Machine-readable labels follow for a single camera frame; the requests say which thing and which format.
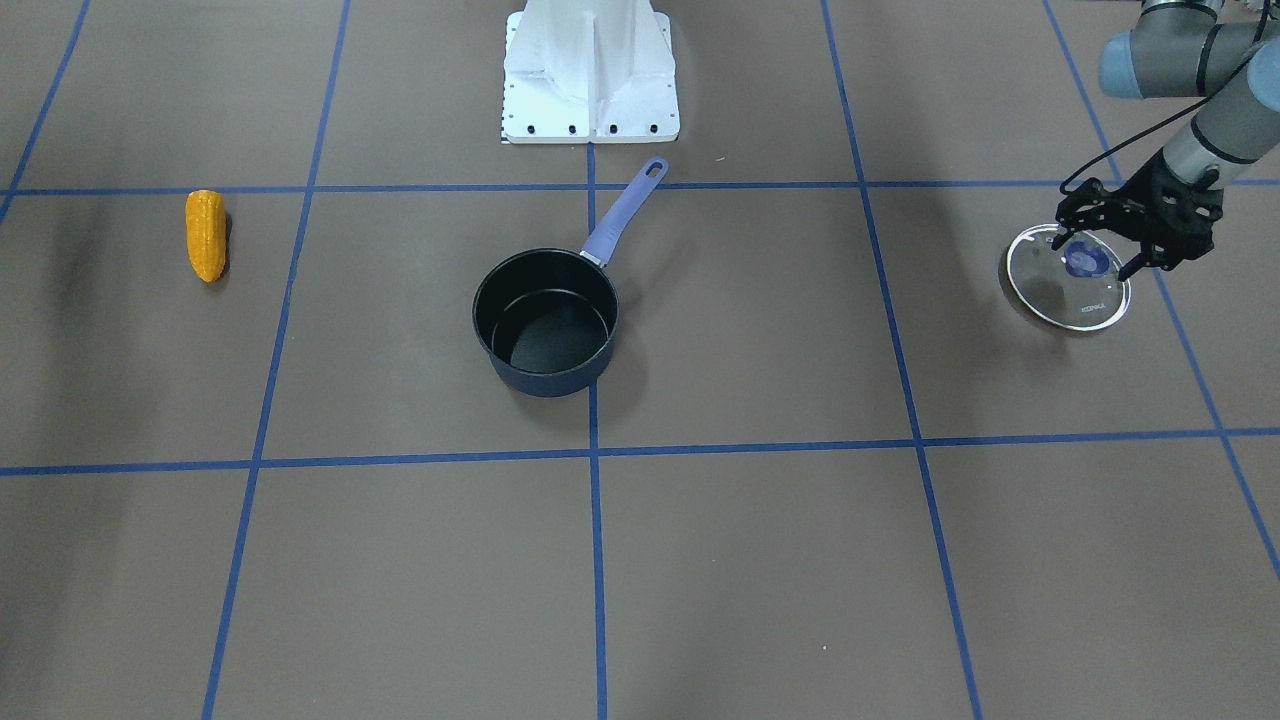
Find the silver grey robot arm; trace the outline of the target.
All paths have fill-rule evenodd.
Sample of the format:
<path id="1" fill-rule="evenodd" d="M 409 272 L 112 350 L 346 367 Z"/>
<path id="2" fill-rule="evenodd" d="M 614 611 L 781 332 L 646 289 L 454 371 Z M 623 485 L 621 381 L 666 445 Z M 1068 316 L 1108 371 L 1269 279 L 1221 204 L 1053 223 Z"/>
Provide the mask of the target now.
<path id="1" fill-rule="evenodd" d="M 1222 23 L 1220 1 L 1144 1 L 1135 24 L 1100 54 L 1111 97 L 1192 97 L 1189 120 L 1120 188 L 1070 176 L 1053 249 L 1087 231 L 1135 242 L 1121 281 L 1171 270 L 1213 247 L 1226 187 L 1277 146 L 1279 41 L 1266 17 Z"/>

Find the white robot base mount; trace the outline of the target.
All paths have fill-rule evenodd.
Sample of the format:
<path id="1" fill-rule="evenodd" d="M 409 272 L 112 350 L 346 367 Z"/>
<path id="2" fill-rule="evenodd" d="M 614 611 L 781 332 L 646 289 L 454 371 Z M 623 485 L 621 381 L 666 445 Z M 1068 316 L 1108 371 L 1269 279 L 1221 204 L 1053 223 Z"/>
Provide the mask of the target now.
<path id="1" fill-rule="evenodd" d="M 649 1 L 527 1 L 506 18 L 507 143 L 667 143 L 681 133 L 671 18 Z"/>

